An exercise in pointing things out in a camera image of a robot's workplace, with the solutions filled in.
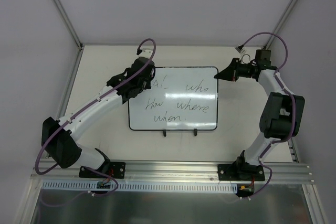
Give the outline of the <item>white whiteboard black frame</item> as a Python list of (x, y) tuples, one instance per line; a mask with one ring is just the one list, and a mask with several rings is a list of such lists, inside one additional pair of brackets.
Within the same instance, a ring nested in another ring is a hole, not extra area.
[(133, 131), (213, 131), (218, 125), (216, 67), (157, 67), (151, 88), (129, 100)]

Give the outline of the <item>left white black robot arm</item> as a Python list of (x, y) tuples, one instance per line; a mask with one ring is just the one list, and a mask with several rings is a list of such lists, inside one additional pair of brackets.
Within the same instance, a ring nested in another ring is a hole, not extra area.
[(78, 144), (78, 140), (107, 112), (150, 89), (154, 76), (154, 62), (146, 57), (137, 58), (131, 67), (111, 77), (93, 99), (75, 112), (57, 120), (52, 117), (45, 119), (41, 136), (42, 150), (63, 169), (79, 165), (97, 177), (110, 175), (112, 164), (107, 155), (98, 148)]

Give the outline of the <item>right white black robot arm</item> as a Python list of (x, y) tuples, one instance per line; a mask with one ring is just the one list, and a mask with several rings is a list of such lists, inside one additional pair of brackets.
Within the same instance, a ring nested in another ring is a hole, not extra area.
[(263, 181), (264, 158), (278, 144), (298, 134), (305, 99), (295, 95), (284, 84), (277, 67), (271, 64), (271, 51), (266, 49), (256, 50), (251, 63), (243, 63), (239, 58), (232, 59), (229, 66), (214, 78), (231, 82), (239, 78), (252, 78), (268, 96), (259, 120), (260, 133), (252, 145), (243, 150), (232, 164), (217, 167), (220, 181)]

